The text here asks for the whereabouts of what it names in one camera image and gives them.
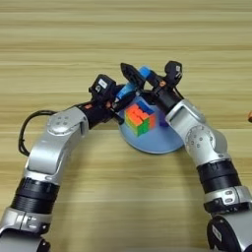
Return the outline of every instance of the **table surface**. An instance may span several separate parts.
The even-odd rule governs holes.
[[[182,62],[179,89],[226,135],[252,189],[251,0],[2,0],[0,37],[0,214],[26,163],[17,150],[25,118],[89,100],[100,73],[124,83],[120,62],[159,73]],[[29,148],[45,121],[29,126]],[[206,248],[203,197],[184,150],[137,152],[111,121],[74,150],[46,238],[56,252]]]

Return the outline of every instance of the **blue round base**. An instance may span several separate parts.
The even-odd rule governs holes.
[[[145,102],[140,96],[137,96],[130,105],[139,100]],[[149,154],[167,154],[180,149],[183,146],[182,139],[171,127],[159,125],[158,116],[160,111],[155,105],[148,105],[148,107],[156,114],[156,127],[137,137],[126,123],[123,123],[119,126],[119,129],[124,140],[137,150]],[[124,118],[124,110],[120,111],[119,115]]]

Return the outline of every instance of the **rubik's cube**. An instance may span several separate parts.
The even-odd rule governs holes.
[[[141,136],[156,127],[156,115],[142,101],[131,105],[124,111],[126,124],[136,136]]]

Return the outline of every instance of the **robotic arm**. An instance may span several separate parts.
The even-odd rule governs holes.
[[[165,114],[166,122],[184,142],[188,155],[194,161],[205,192],[205,210],[212,216],[207,234],[211,249],[228,252],[252,251],[252,197],[241,185],[238,173],[227,152],[224,135],[212,128],[205,116],[181,93],[176,85],[182,78],[182,65],[170,61],[162,77],[151,71],[147,81],[151,91],[143,91],[138,71],[122,64],[122,72],[135,80],[141,95],[155,103]]]
[[[15,198],[0,223],[0,251],[50,250],[50,244],[41,236],[50,228],[66,162],[96,124],[111,118],[123,122],[116,112],[131,102],[135,93],[115,101],[122,88],[109,77],[99,75],[90,87],[91,101],[52,114],[31,153],[24,145],[20,147],[29,158]]]
[[[166,76],[151,71],[145,79],[131,65],[121,65],[123,75],[137,88],[118,99],[122,86],[99,75],[90,87],[92,100],[53,113],[41,138],[29,156],[15,198],[0,223],[0,251],[48,252],[50,244],[42,235],[50,227],[51,213],[60,188],[66,161],[79,141],[100,122],[123,119],[117,112],[135,97],[135,91],[148,103],[156,104],[167,123],[184,141],[194,160],[205,191],[205,210],[212,216],[208,224],[211,249],[230,252],[252,251],[252,197],[242,186],[227,153],[224,135],[213,129],[204,115],[181,93],[176,85],[182,78],[182,65],[168,62]],[[144,91],[145,81],[153,89]]]

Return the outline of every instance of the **black cable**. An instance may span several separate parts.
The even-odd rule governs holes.
[[[24,134],[25,134],[25,131],[26,131],[26,128],[29,124],[29,122],[37,117],[37,116],[41,116],[41,115],[53,115],[55,114],[56,112],[55,111],[52,111],[52,110],[39,110],[33,114],[31,114],[26,120],[25,122],[23,123],[22,125],[22,128],[20,130],[20,136],[19,136],[19,151],[21,154],[25,155],[25,156],[29,156],[30,155],[30,152],[27,150],[26,146],[25,146],[25,138],[24,138]]]

